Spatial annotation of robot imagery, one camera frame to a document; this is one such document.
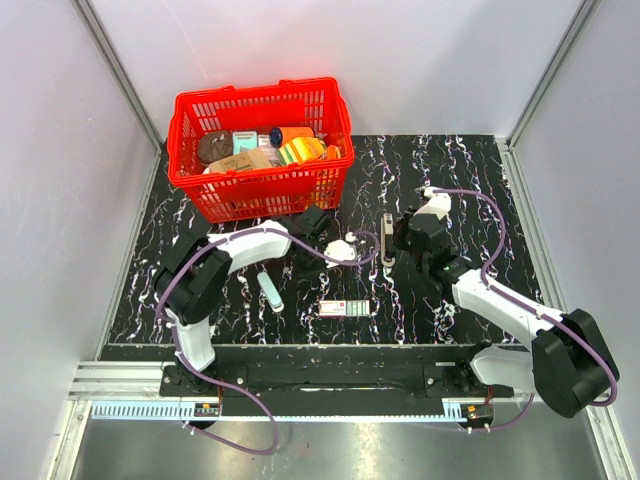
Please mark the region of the light blue stapler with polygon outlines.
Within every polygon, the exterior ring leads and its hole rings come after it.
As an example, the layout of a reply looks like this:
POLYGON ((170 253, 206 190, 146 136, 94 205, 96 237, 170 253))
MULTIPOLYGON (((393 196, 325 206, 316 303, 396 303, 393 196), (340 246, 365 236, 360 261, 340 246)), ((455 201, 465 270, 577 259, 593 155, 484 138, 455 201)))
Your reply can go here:
POLYGON ((257 280, 260 285, 261 291, 264 293, 271 309, 275 313, 281 312, 284 309, 284 302, 268 273, 260 272, 257 275, 257 280))

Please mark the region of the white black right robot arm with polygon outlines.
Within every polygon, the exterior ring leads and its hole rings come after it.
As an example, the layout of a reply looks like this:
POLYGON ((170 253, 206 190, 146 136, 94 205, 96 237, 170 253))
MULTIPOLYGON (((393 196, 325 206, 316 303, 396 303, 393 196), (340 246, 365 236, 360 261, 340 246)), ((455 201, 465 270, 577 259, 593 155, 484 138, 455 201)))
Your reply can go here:
POLYGON ((500 385, 538 395, 555 413, 572 418, 587 406, 615 397, 620 373, 594 317, 539 304, 484 276, 455 254, 445 222, 409 209, 381 222, 384 255, 410 255, 431 296, 471 311, 512 335, 522 350, 484 344, 454 375, 468 396, 500 385))

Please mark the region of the grey metal stapler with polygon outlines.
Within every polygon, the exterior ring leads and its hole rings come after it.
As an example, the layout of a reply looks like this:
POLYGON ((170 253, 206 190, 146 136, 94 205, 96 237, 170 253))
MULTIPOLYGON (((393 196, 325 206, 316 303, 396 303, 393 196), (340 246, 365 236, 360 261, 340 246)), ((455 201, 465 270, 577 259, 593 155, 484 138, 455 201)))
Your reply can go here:
POLYGON ((381 219, 381 263, 386 268, 395 265, 395 246, 393 244, 394 222, 391 213, 385 212, 381 219))

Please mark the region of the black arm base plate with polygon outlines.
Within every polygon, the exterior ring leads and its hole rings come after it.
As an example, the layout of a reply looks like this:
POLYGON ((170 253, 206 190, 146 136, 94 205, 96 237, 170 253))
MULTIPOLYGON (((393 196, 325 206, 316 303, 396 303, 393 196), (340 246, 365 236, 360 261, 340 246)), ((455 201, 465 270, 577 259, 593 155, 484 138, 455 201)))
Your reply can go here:
POLYGON ((163 371, 164 395, 208 394, 209 377, 254 394, 268 391, 395 391, 418 398, 510 398, 514 389, 487 387, 472 376, 469 345, 418 346, 224 346, 214 360, 190 367, 182 359, 163 371))

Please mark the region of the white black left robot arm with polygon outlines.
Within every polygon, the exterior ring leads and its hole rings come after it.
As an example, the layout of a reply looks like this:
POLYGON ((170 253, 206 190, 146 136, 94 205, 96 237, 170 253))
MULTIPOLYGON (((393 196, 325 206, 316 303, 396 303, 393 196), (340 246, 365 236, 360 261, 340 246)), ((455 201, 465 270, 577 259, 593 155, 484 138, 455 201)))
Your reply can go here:
POLYGON ((217 373, 209 316, 223 300, 230 274, 255 263, 291 255, 305 273, 325 267, 320 236, 330 225, 326 211, 312 205, 301 214, 209 238, 184 235, 167 250, 152 277, 160 312, 176 325, 182 384, 195 395, 211 392, 217 373))

